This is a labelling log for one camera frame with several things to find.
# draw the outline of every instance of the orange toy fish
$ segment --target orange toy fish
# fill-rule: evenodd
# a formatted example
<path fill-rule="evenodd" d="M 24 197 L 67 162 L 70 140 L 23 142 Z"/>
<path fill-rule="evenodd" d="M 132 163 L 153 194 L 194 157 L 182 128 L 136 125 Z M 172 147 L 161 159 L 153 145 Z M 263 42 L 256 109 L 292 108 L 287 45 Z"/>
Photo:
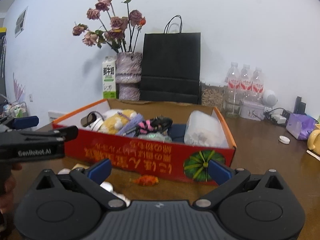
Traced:
<path fill-rule="evenodd" d="M 135 179 L 133 183 L 139 184 L 142 186 L 153 186 L 154 184 L 158 184 L 159 180 L 155 176 L 143 175 L 143 176 L 140 176 L 138 179 Z"/>

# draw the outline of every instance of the flower vase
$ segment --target flower vase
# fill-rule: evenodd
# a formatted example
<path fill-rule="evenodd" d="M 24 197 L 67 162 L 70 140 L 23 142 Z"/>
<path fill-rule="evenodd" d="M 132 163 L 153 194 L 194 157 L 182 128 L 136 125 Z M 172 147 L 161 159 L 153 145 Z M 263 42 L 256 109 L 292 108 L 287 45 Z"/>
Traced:
<path fill-rule="evenodd" d="M 116 60 L 116 83 L 119 84 L 119 99 L 138 101 L 141 81 L 141 52 L 120 52 Z"/>

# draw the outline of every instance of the yellow plush toy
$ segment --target yellow plush toy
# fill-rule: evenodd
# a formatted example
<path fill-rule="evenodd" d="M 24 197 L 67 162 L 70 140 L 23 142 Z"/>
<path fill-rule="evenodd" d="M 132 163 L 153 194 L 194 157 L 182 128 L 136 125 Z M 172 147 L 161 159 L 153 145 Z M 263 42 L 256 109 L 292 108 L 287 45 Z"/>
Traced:
<path fill-rule="evenodd" d="M 127 124 L 136 115 L 137 112 L 134 110 L 121 110 L 117 114 L 106 119 L 103 122 L 103 125 L 100 127 L 99 131 L 108 134 L 116 134 L 125 124 Z"/>

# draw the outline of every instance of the bottle label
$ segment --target bottle label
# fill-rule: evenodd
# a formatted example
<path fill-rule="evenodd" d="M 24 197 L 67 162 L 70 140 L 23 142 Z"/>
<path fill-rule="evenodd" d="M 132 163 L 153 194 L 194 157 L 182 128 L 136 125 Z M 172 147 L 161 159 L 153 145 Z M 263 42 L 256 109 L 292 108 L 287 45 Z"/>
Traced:
<path fill-rule="evenodd" d="M 257 93 L 262 93 L 263 84 L 261 84 L 259 82 L 253 82 L 252 91 L 257 92 Z"/>
<path fill-rule="evenodd" d="M 238 89 L 240 86 L 240 81 L 236 78 L 228 78 L 228 87 Z"/>
<path fill-rule="evenodd" d="M 251 90 L 252 89 L 252 81 L 250 80 L 242 80 L 240 84 L 241 90 Z"/>

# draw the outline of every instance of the pumpkin illustration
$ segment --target pumpkin illustration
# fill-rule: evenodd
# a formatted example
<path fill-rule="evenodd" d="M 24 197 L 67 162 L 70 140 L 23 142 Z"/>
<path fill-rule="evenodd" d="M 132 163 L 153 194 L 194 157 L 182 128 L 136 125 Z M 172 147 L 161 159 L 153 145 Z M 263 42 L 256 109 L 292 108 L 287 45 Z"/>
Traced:
<path fill-rule="evenodd" d="M 226 159 L 214 150 L 198 151 L 184 161 L 184 174 L 194 181 L 207 182 L 212 180 L 208 174 L 208 162 L 210 160 L 226 163 Z"/>

